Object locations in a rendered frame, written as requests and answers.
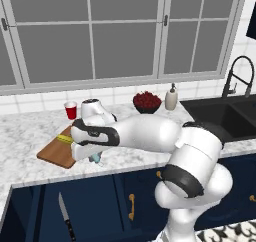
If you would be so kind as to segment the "black and white rug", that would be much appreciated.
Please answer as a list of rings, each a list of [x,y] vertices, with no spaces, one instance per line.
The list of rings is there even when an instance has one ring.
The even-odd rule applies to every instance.
[[[197,242],[256,242],[256,219],[197,231]]]

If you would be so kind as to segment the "black tap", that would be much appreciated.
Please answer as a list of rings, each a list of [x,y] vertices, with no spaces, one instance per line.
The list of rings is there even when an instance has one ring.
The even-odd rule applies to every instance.
[[[249,82],[245,81],[244,79],[242,79],[241,77],[237,76],[234,73],[235,64],[239,60],[242,60],[242,59],[247,60],[249,65],[250,65],[250,68],[251,68],[251,78],[250,78]],[[251,93],[254,77],[255,77],[255,67],[254,67],[254,64],[253,64],[252,60],[249,57],[245,56],[245,55],[238,56],[233,61],[232,65],[231,65],[231,68],[228,72],[228,77],[227,77],[226,83],[225,83],[223,91],[222,91],[222,98],[226,98],[229,94],[234,94],[236,92],[236,88],[230,89],[230,84],[231,84],[232,78],[236,78],[238,81],[240,81],[240,82],[242,82],[243,84],[246,85],[246,90],[245,90],[245,93],[244,93],[244,97],[248,98],[250,96],[250,93]]]

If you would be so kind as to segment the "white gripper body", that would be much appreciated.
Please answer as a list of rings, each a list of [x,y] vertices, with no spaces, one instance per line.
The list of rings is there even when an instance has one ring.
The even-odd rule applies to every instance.
[[[71,151],[72,151],[72,158],[75,161],[80,161],[82,159],[88,158],[95,153],[101,153],[106,149],[105,146],[101,145],[94,145],[94,144],[87,144],[81,146],[75,142],[71,144]]]

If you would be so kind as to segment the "black bowl of red fruit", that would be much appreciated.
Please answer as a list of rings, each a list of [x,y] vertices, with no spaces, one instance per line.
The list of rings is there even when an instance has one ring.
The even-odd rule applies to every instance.
[[[160,107],[162,100],[153,93],[145,91],[133,97],[133,104],[141,114],[154,114]]]

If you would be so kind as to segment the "black-handled kitchen knife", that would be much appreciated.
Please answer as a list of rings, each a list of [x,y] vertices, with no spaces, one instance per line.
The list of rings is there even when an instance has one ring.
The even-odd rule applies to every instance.
[[[64,222],[68,228],[68,233],[69,233],[71,242],[76,242],[75,233],[74,233],[74,230],[73,230],[73,227],[72,227],[72,224],[71,224],[71,221],[70,221],[70,218],[69,218],[69,215],[68,215],[61,192],[59,192],[59,195],[58,195],[58,202],[59,202],[59,207],[60,207],[60,211],[62,213]]]

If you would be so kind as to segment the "grey-framed window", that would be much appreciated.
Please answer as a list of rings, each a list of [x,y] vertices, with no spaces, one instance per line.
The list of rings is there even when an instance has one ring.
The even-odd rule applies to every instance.
[[[244,1],[0,0],[0,95],[221,78]]]

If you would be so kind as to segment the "black sink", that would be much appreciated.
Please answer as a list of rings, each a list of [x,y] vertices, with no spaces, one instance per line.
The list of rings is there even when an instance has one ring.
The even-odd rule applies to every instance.
[[[225,142],[256,138],[256,124],[237,110],[230,99],[189,100],[181,104],[195,121],[212,124]]]

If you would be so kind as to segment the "yellow-green cucumber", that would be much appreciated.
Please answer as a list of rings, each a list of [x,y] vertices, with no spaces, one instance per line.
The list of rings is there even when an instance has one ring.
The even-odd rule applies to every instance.
[[[59,134],[59,135],[57,135],[56,138],[57,138],[59,141],[64,142],[64,143],[67,143],[67,144],[72,144],[72,143],[73,143],[73,138],[70,137],[70,136],[66,136],[66,135],[63,135],[63,134]]]

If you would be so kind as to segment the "wooden cutting board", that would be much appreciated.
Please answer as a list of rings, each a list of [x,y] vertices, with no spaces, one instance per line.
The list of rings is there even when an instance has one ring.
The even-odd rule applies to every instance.
[[[68,126],[60,133],[60,136],[62,138],[66,136],[70,139],[70,129],[71,127]],[[75,163],[75,160],[72,158],[72,142],[70,140],[65,142],[62,138],[56,136],[47,146],[37,153],[37,157],[46,162],[69,169]]]

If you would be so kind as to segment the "teal peeler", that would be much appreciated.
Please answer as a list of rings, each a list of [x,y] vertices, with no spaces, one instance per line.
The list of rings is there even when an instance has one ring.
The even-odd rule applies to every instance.
[[[101,160],[101,153],[95,153],[89,157],[89,161],[95,162],[96,164],[98,164],[100,162],[100,160]]]

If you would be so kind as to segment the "dark wall cupboard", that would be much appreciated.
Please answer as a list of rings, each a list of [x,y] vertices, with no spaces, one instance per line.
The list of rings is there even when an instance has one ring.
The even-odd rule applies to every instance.
[[[256,40],[256,12],[252,14],[246,36]]]

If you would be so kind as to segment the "white soap dispenser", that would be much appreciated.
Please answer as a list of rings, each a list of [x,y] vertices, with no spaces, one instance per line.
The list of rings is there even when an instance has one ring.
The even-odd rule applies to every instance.
[[[175,84],[171,85],[171,89],[166,92],[165,95],[165,108],[169,111],[173,111],[176,108],[178,101],[178,93]]]

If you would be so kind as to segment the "navy cupboard door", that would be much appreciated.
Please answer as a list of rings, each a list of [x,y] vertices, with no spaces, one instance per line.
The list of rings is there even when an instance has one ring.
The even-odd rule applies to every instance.
[[[62,198],[76,242],[118,242],[121,223],[114,182],[111,176],[94,177],[47,185],[39,242],[71,242],[60,210]]]
[[[120,203],[124,227],[140,229],[144,234],[158,234],[166,224],[169,211],[161,208],[155,200],[155,187],[161,181],[156,176],[162,168],[153,168],[115,174],[113,180]],[[131,221],[129,195],[135,195],[135,216]]]
[[[223,158],[219,163],[232,174],[233,187],[219,205],[198,218],[196,231],[256,219],[256,202],[249,200],[250,195],[256,197],[256,153]]]

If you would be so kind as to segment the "red plastic cup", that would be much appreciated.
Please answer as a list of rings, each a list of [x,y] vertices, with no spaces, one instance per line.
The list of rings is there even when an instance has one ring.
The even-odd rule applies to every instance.
[[[70,120],[74,120],[77,117],[77,103],[74,101],[68,101],[64,104],[67,117]]]

